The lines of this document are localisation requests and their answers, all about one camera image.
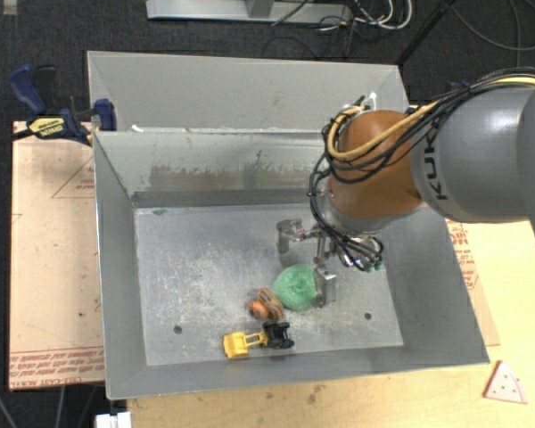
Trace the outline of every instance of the yellow table surface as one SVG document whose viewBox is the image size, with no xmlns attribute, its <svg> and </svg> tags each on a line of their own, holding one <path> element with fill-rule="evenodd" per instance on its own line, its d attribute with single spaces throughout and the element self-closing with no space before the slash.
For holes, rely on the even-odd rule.
<svg viewBox="0 0 535 428">
<path fill-rule="evenodd" d="M 501 345 L 488 365 L 131 399 L 135 428 L 535 427 L 535 238 L 528 222 L 467 225 Z M 528 404 L 485 399 L 499 360 Z"/>
</svg>

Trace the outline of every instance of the green toy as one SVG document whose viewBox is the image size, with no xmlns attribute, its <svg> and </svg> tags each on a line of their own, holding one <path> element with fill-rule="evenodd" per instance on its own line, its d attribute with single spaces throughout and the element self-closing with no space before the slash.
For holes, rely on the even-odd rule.
<svg viewBox="0 0 535 428">
<path fill-rule="evenodd" d="M 273 291 L 282 304 L 290 310 L 307 310 L 317 296 L 313 268 L 309 265 L 287 267 L 274 282 Z"/>
</svg>

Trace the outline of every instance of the black cable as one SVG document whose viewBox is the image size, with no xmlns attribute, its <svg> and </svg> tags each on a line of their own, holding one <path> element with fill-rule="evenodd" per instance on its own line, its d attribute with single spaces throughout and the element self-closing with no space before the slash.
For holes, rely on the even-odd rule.
<svg viewBox="0 0 535 428">
<path fill-rule="evenodd" d="M 79 417 L 78 427 L 77 428 L 81 428 L 83 426 L 83 423 L 86 421 L 86 418 L 88 416 L 88 412 L 87 411 L 89 410 L 89 407 L 91 406 L 91 403 L 93 401 L 95 393 L 97 392 L 97 389 L 98 389 L 98 387 L 96 385 L 94 385 L 93 389 L 89 393 L 89 396 L 87 397 L 86 404 L 85 404 L 85 406 L 83 406 L 83 410 L 81 411 L 81 416 Z"/>
<path fill-rule="evenodd" d="M 337 248 L 344 252 L 344 255 L 348 259 L 348 262 L 351 266 L 365 271 L 370 271 L 372 268 L 377 268 L 377 266 L 381 265 L 383 261 L 382 253 L 384 246 L 375 236 L 372 236 L 371 239 L 376 246 L 378 246 L 378 249 L 372 248 L 364 243 L 359 243 L 329 224 L 323 217 L 317 204 L 317 197 L 319 197 L 319 183 L 331 175 L 333 175 L 339 182 L 343 182 L 345 184 L 364 182 L 370 177 L 376 175 L 382 169 L 401 161 L 414 147 L 416 147 L 421 140 L 426 138 L 431 131 L 438 131 L 447 121 L 448 116 L 451 115 L 452 112 L 473 97 L 490 90 L 503 87 L 531 87 L 530 85 L 526 85 L 522 82 L 495 82 L 502 78 L 514 79 L 517 77 L 535 78 L 535 68 L 525 67 L 493 71 L 477 79 L 471 85 L 463 84 L 459 89 L 439 95 L 439 98 L 435 101 L 437 103 L 432 109 L 425 114 L 417 116 L 416 122 L 409 125 L 409 127 L 388 149 L 375 154 L 370 159 L 368 156 L 375 151 L 380 143 L 377 144 L 376 147 L 373 147 L 369 151 L 359 155 L 357 158 L 347 162 L 335 160 L 327 151 L 327 140 L 330 128 L 332 125 L 334 125 L 334 122 L 342 118 L 341 124 L 339 124 L 339 127 L 335 133 L 336 143 L 337 138 L 342 132 L 342 129 L 345 129 L 351 123 L 351 121 L 354 120 L 352 116 L 348 116 L 346 114 L 346 111 L 339 112 L 334 119 L 331 119 L 331 123 L 323 128 L 321 131 L 321 136 L 324 139 L 325 149 L 323 154 L 317 160 L 317 163 L 315 164 L 315 167 L 309 176 L 309 206 L 313 218 L 318 223 L 319 228 L 336 244 Z M 393 160 L 397 150 L 401 148 L 403 144 L 411 140 L 414 141 L 410 148 L 406 149 L 401 155 L 398 155 L 397 158 Z M 326 162 L 326 167 L 325 169 L 321 169 L 324 162 Z M 340 171 L 349 171 L 355 169 L 364 172 L 364 174 L 356 178 L 345 178 L 340 174 Z M 342 261 L 342 264 L 348 266 L 346 261 Z"/>
<path fill-rule="evenodd" d="M 531 0 L 523 0 L 523 1 L 526 4 L 528 4 L 531 8 L 533 8 L 533 10 L 535 11 L 535 4 Z M 504 45 L 502 43 L 499 43 L 499 42 L 497 42 L 495 40 L 492 40 L 492 39 L 486 37 L 480 31 L 476 30 L 469 22 L 467 22 L 465 20 L 465 18 L 461 15 L 461 13 L 458 10 L 456 10 L 455 8 L 451 8 L 451 9 L 454 12 L 454 14 L 462 21 L 462 23 L 464 23 L 464 25 L 470 31 L 472 31 L 477 37 L 479 37 L 480 39 L 482 39 L 483 41 L 485 41 L 487 43 L 490 43 L 491 45 L 494 45 L 496 47 L 500 47 L 502 49 L 506 49 L 506 50 L 509 50 L 509 51 L 516 51 L 517 53 L 523 52 L 523 51 L 533 51 L 533 50 L 535 50 L 535 45 L 533 45 L 533 46 L 521 46 L 521 39 L 520 39 L 521 22 L 519 21 L 519 14 L 518 14 L 517 9 L 516 9 L 516 7 L 515 7 L 515 5 L 513 3 L 513 0 L 508 0 L 508 2 L 511 5 L 511 8 L 512 8 L 512 10 L 514 12 L 516 23 L 518 24 L 518 34 L 517 34 L 517 43 L 518 43 L 518 45 L 517 46 Z"/>
<path fill-rule="evenodd" d="M 266 51 L 268 49 L 268 47 L 274 43 L 275 41 L 278 41 L 278 40 L 287 40 L 287 41 L 293 41 L 295 43 L 297 43 L 298 45 L 301 45 L 306 51 L 308 51 L 312 56 L 313 58 L 315 59 L 319 59 L 319 54 L 315 51 L 315 49 L 313 49 L 310 45 L 308 45 L 307 43 L 305 43 L 303 40 L 297 38 L 297 37 L 273 37 L 271 38 L 267 43 L 265 43 L 263 45 L 263 47 L 261 48 L 261 53 L 260 53 L 260 57 L 265 57 L 266 55 Z"/>
<path fill-rule="evenodd" d="M 18 141 L 19 139 L 27 138 L 28 136 L 32 135 L 34 135 L 34 132 L 32 132 L 29 128 L 26 128 L 25 130 L 22 130 L 18 133 L 14 133 L 12 135 L 0 138 L 0 146 L 4 144 L 13 143 L 14 141 Z"/>
<path fill-rule="evenodd" d="M 279 25 L 281 24 L 282 22 L 285 22 L 287 21 L 288 19 L 290 19 L 292 16 L 294 16 L 295 14 L 297 14 L 297 12 L 303 8 L 303 6 L 305 6 L 307 3 L 308 3 L 309 0 L 303 0 L 300 4 L 298 4 L 293 10 L 291 10 L 290 12 L 288 12 L 283 18 L 279 19 L 278 21 L 274 22 L 272 24 L 272 27 L 276 26 L 276 25 Z"/>
</svg>

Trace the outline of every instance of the robotic arm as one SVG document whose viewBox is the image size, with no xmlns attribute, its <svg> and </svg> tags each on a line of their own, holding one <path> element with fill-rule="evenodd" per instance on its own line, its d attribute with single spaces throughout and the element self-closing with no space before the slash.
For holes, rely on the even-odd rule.
<svg viewBox="0 0 535 428">
<path fill-rule="evenodd" d="M 332 254 L 347 267 L 380 267 L 375 234 L 426 204 L 465 223 L 528 218 L 535 232 L 535 69 L 491 73 L 407 113 L 373 111 L 362 98 L 322 134 L 309 182 L 317 224 L 278 224 L 280 241 L 318 239 L 319 307 L 334 300 Z"/>
</svg>

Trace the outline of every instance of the black wire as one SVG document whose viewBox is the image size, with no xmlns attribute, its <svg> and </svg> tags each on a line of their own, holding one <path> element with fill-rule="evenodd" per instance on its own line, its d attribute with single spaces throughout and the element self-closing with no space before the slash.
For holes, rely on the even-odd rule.
<svg viewBox="0 0 535 428">
<path fill-rule="evenodd" d="M 310 45 L 308 45 L 305 41 L 297 38 L 297 37 L 273 37 L 271 38 L 267 43 L 265 43 L 263 45 L 263 47 L 261 48 L 261 54 L 260 56 L 261 57 L 265 57 L 266 55 L 266 51 L 268 49 L 268 47 L 274 43 L 275 41 L 277 40 L 287 40 L 287 41 L 293 41 L 295 43 L 297 43 L 298 45 L 301 45 L 306 51 L 308 51 L 315 59 L 319 59 L 320 56 L 319 54 L 315 51 L 315 49 L 313 49 Z"/>
<path fill-rule="evenodd" d="M 14 141 L 18 141 L 19 139 L 27 138 L 28 136 L 32 135 L 34 135 L 34 132 L 32 132 L 29 128 L 26 128 L 25 130 L 22 130 L 18 133 L 14 133 L 12 135 L 0 138 L 0 146 L 4 144 L 13 143 Z"/>
<path fill-rule="evenodd" d="M 420 131 L 423 131 L 425 128 L 429 128 L 428 131 L 432 128 L 439 128 L 446 118 L 463 102 L 471 99 L 472 97 L 487 92 L 489 90 L 494 90 L 497 88 L 509 87 L 511 83 L 497 83 L 492 84 L 492 81 L 495 81 L 497 78 L 515 78 L 518 76 L 531 76 L 535 78 L 535 69 L 533 68 L 523 68 L 523 69 L 505 69 L 498 72 L 492 72 L 489 75 L 486 75 L 479 80 L 477 80 L 473 85 L 458 89 L 456 91 L 451 91 L 446 93 L 439 98 L 439 103 L 433 110 L 430 110 L 423 116 L 420 116 L 415 124 L 410 126 L 403 134 L 386 150 L 376 154 L 370 159 L 360 160 L 363 157 L 368 156 L 375 148 L 361 154 L 354 160 L 346 162 L 337 162 L 331 157 L 330 154 L 326 154 L 327 162 L 329 164 L 330 170 L 334 176 L 344 182 L 345 184 L 356 184 L 357 182 L 363 182 L 370 177 L 374 176 L 381 169 L 391 166 L 394 163 L 399 162 L 404 158 L 404 156 L 416 146 L 418 141 L 415 141 L 410 149 L 406 150 L 402 155 L 398 156 L 396 160 L 390 161 L 394 153 L 407 141 L 411 138 L 414 138 Z M 513 86 L 527 86 L 520 83 L 513 83 Z M 342 122 L 342 125 L 348 125 L 349 123 L 345 120 Z M 422 134 L 419 140 L 424 139 L 428 135 L 428 132 Z M 328 127 L 324 133 L 324 139 L 326 144 L 326 138 L 328 137 Z M 357 178 L 344 178 L 339 175 L 338 171 L 349 171 L 349 170 L 365 170 L 363 176 Z"/>
<path fill-rule="evenodd" d="M 369 155 L 370 152 L 374 151 L 379 145 L 378 144 L 376 147 L 371 148 L 370 151 L 366 152 L 362 156 L 357 157 L 356 160 L 358 160 L 358 162 L 355 164 L 352 163 L 352 160 L 349 162 L 337 162 L 327 151 L 327 139 L 332 124 L 341 116 L 343 116 L 342 123 L 337 129 L 335 135 L 336 142 L 338 135 L 341 134 L 342 128 L 346 128 L 353 118 L 351 116 L 347 116 L 345 111 L 341 111 L 335 116 L 334 119 L 331 119 L 330 124 L 323 128 L 321 131 L 321 136 L 324 139 L 325 149 L 323 154 L 317 160 L 317 163 L 315 164 L 315 167 L 309 176 L 309 206 L 313 218 L 318 223 L 322 232 L 325 233 L 336 244 L 337 248 L 344 252 L 352 266 L 364 271 L 370 271 L 372 268 L 377 268 L 377 266 L 382 264 L 383 261 L 383 243 L 375 236 L 371 237 L 376 246 L 378 246 L 377 250 L 364 243 L 359 243 L 353 240 L 348 235 L 337 230 L 334 226 L 331 226 L 331 224 L 329 224 L 321 214 L 317 204 L 317 197 L 319 196 L 319 183 L 331 175 L 333 175 L 339 182 L 343 182 L 344 184 L 356 184 L 369 179 L 382 169 L 401 161 L 414 147 L 416 147 L 418 143 L 420 143 L 420 141 L 426 138 L 431 131 L 438 131 L 447 121 L 448 116 L 450 116 L 452 112 L 454 112 L 454 110 L 461 106 L 464 102 L 477 95 L 498 88 L 511 86 L 532 87 L 523 83 L 515 82 L 494 83 L 494 81 L 500 78 L 517 77 L 535 78 L 535 68 L 524 67 L 492 71 L 491 73 L 477 79 L 471 85 L 464 84 L 463 87 L 459 89 L 439 95 L 439 98 L 436 100 L 437 104 L 427 113 L 418 116 L 416 122 L 410 125 L 409 128 L 407 128 L 389 148 L 381 151 L 368 160 L 361 160 L 361 157 L 365 157 Z M 414 139 L 414 141 L 410 147 L 393 160 L 396 151 L 401 148 L 403 144 L 411 141 L 412 139 Z M 326 168 L 321 169 L 324 161 L 326 162 Z M 364 171 L 365 174 L 363 176 L 350 179 L 344 178 L 341 174 L 339 174 L 340 171 L 354 169 Z M 342 261 L 342 264 L 348 266 L 345 261 Z"/>
<path fill-rule="evenodd" d="M 308 3 L 309 0 L 303 0 L 300 4 L 298 4 L 293 10 L 288 12 L 283 18 L 279 19 L 278 21 L 274 22 L 272 24 L 272 27 L 281 24 L 282 22 L 287 21 L 289 18 L 291 18 L 293 15 L 295 15 L 303 6 L 305 6 Z"/>
</svg>

